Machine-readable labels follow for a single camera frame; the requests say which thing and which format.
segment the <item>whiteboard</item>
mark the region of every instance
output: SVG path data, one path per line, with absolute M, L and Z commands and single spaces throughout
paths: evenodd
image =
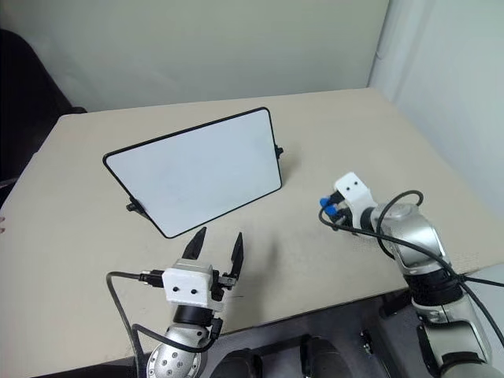
M 266 108 L 135 144 L 103 162 L 167 238 L 282 186 Z

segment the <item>cable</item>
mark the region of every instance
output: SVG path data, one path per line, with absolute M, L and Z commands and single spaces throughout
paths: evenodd
M 116 305 L 117 312 L 119 313 L 120 318 L 123 321 L 124 327 L 126 328 L 126 332 L 128 333 L 129 342 L 133 348 L 133 354 L 135 356 L 136 376 L 137 378 L 140 378 L 141 377 L 140 372 L 142 372 L 143 367 L 142 344 L 140 344 L 138 335 L 134 335 L 132 332 L 132 328 L 129 325 L 128 317 L 126 317 L 124 308 L 120 303 L 119 297 L 117 296 L 116 289 L 113 287 L 112 277 L 121 277 L 130 280 L 139 280 L 140 275 L 126 272 L 110 272 L 106 276 L 107 287 L 109 288 L 113 303 L 114 305 Z
M 490 280 L 482 280 L 481 278 L 461 276 L 461 280 L 462 281 L 476 282 L 477 284 L 483 284 L 483 285 L 491 285 L 491 286 L 504 287 L 504 283 L 490 281 Z
M 463 282 L 463 280 L 460 279 L 461 276 L 459 276 L 453 270 L 453 268 L 451 267 L 451 265 L 449 263 L 447 263 L 446 261 L 444 261 L 441 257 L 439 257 L 438 255 L 434 254 L 430 250 L 427 250 L 427 249 L 425 249 L 425 248 L 423 248 L 421 246 L 418 246 L 416 244 L 407 242 L 405 240 L 397 239 L 397 238 L 394 238 L 392 236 L 385 235 L 385 234 L 378 234 L 376 232 L 362 230 L 360 228 L 348 227 L 348 226 L 343 226 L 341 224 L 334 224 L 334 223 L 328 222 L 327 220 L 324 219 L 324 208 L 326 206 L 329 206 L 329 205 L 330 205 L 330 203 L 328 202 L 328 203 L 326 203 L 320 209 L 320 211 L 318 213 L 318 219 L 319 219 L 319 221 L 322 224 L 325 224 L 326 226 L 329 226 L 333 230 L 342 230 L 342 231 L 351 232 L 351 233 L 354 233 L 354 234 L 367 235 L 367 236 L 371 236 L 371 237 L 376 238 L 376 239 L 383 239 L 383 240 L 387 240 L 388 242 L 400 244 L 402 246 L 407 246 L 407 247 L 411 248 L 412 250 L 416 250 L 416 251 L 420 252 L 421 254 L 424 254 L 424 255 L 430 257 L 431 259 L 435 260 L 438 264 L 440 264 L 450 274 L 450 276 L 452 276 L 453 278 L 455 278 L 455 279 L 458 280 L 458 283 L 460 284 L 460 286 L 467 292 L 467 294 L 469 295 L 469 297 L 481 309 L 481 311 L 483 312 L 484 316 L 487 318 L 488 322 L 490 323 L 490 326 L 494 329 L 494 332 L 497 335 L 498 341 L 502 344 L 502 347 L 504 347 L 504 335 L 502 334 L 501 330 L 499 329 L 497 323 L 495 323 L 494 318 L 490 315 L 490 313 L 488 312 L 487 308 L 480 301 L 480 299 L 476 296 L 476 294 L 474 294 L 474 291 L 472 291 L 470 289 L 470 287 L 468 287 L 467 284 L 465 284 L 465 282 Z
M 154 339 L 154 340 L 158 341 L 159 343 L 163 343 L 163 344 L 166 344 L 166 345 L 168 345 L 170 347 L 174 347 L 176 349 L 180 349 L 180 350 L 183 350 L 183 351 L 189 352 L 189 353 L 203 353 L 203 352 L 206 352 L 208 349 L 210 349 L 210 347 L 213 345 L 213 343 L 215 343 L 215 339 L 210 339 L 209 342 L 206 345 L 204 345 L 204 346 L 202 346 L 200 348 L 194 348 L 192 346 L 187 346 L 187 345 L 179 344 L 179 343 L 177 343 L 177 342 L 175 342 L 173 340 L 167 339 L 164 336 L 159 335 L 158 333 L 156 333 L 154 331 L 151 331 L 149 328 L 145 328 L 145 327 L 143 327 L 140 324 L 133 324 L 132 325 L 132 331 L 134 331 L 134 332 L 141 332 L 144 335 L 149 336 L 151 339 Z
M 199 347 L 199 348 L 194 348 L 192 346 L 183 345 L 183 344 L 177 343 L 175 341 L 172 341 L 170 339 L 167 339 L 164 336 L 159 335 L 156 332 L 151 331 L 150 329 L 145 328 L 140 324 L 133 324 L 131 326 L 129 324 L 129 320 L 128 320 L 128 317 L 126 316 L 124 308 L 120 303 L 120 299 L 117 296 L 116 289 L 113 286 L 112 277 L 121 277 L 121 278 L 130 279 L 130 280 L 139 280 L 139 281 L 148 282 L 146 280 L 146 276 L 150 275 L 151 273 L 152 272 L 141 273 L 141 274 L 127 273 L 127 272 L 109 272 L 106 276 L 107 287 L 109 288 L 110 295 L 112 296 L 112 300 L 113 300 L 114 304 L 116 305 L 116 308 L 117 308 L 117 311 L 119 312 L 121 320 L 123 321 L 124 327 L 126 328 L 126 332 L 128 333 L 129 341 L 130 341 L 132 348 L 133 348 L 133 354 L 135 356 L 137 378 L 140 378 L 142 376 L 141 372 L 146 370 L 145 369 L 146 365 L 144 363 L 142 344 L 140 343 L 140 339 L 139 339 L 139 332 L 143 333 L 146 336 L 149 336 L 151 339 L 157 340 L 160 343 L 164 343 L 164 344 L 169 345 L 171 347 L 174 347 L 176 349 L 184 350 L 184 351 L 190 352 L 190 353 L 203 353 L 203 352 L 206 352 L 215 343 L 216 337 L 218 337 L 218 334 L 220 333 L 220 326 L 222 325 L 221 322 L 220 322 L 220 326 L 214 325 L 213 328 L 216 328 L 216 330 L 215 331 L 213 330 L 213 332 L 216 332 L 216 335 L 214 337 L 212 337 L 212 334 L 213 334 L 212 333 L 209 342 L 206 345 Z
M 384 221 L 385 215 L 387 215 L 388 210 L 391 209 L 395 203 L 401 199 L 404 198 L 408 195 L 417 195 L 418 196 L 418 202 L 417 206 L 420 206 L 424 202 L 424 194 L 421 191 L 404 191 L 400 195 L 396 195 L 393 197 L 392 200 L 389 201 L 388 204 L 384 207 L 384 210 L 381 212 L 380 216 L 378 217 L 378 222 L 376 223 L 376 233 L 377 234 L 382 234 L 381 231 L 381 224 Z M 382 241 L 381 238 L 378 238 L 378 245 L 380 246 L 381 250 L 392 260 L 395 260 L 394 255 L 385 247 L 384 242 Z

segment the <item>beige tabletop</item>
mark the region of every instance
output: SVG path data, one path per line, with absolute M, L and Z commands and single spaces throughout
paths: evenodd
M 459 272 L 504 262 L 499 223 L 419 132 L 377 91 L 329 91 L 62 117 L 2 207 L 0 376 L 35 376 L 132 354 L 105 285 L 111 270 L 165 269 L 195 231 L 165 239 L 128 213 L 103 154 L 259 106 L 272 114 L 283 188 L 207 224 L 200 260 L 225 271 L 244 236 L 238 286 L 224 331 L 404 287 L 372 240 L 319 223 L 318 200 L 355 171 L 378 202 L 425 193 Z M 173 308 L 163 291 L 119 282 L 134 322 L 162 332 Z M 154 343 L 147 343 L 146 349 Z

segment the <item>black chair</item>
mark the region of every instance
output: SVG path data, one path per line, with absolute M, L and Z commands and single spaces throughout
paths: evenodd
M 0 206 L 59 117 L 73 107 L 19 35 L 1 30 Z

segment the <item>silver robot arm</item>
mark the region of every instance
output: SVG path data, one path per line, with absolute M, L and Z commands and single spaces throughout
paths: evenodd
M 168 302 L 178 305 L 165 342 L 157 346 L 146 365 L 147 378 L 196 378 L 206 364 L 206 350 L 221 332 L 215 318 L 224 308 L 224 289 L 238 281 L 243 263 L 243 239 L 238 235 L 232 252 L 232 270 L 219 276 L 212 265 L 197 261 L 206 228 L 187 245 L 181 259 L 162 273 Z
M 375 231 L 385 205 L 376 205 L 369 189 L 350 172 L 335 190 L 350 209 L 347 224 Z M 382 233 L 422 246 L 450 264 L 438 233 L 414 204 L 395 204 L 385 214 Z M 384 241 L 409 285 L 421 325 L 417 334 L 428 371 L 442 378 L 503 378 L 491 367 L 491 347 L 469 296 L 432 258 Z

